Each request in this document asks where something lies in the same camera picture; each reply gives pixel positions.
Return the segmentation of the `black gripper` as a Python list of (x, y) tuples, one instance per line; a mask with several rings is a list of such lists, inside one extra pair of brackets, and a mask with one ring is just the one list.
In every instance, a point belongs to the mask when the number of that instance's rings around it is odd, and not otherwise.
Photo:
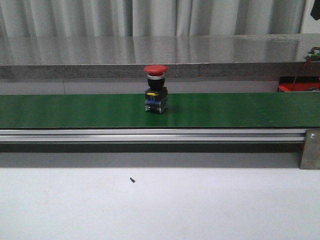
[(320, 19), (320, 0), (314, 0), (310, 16), (313, 19)]

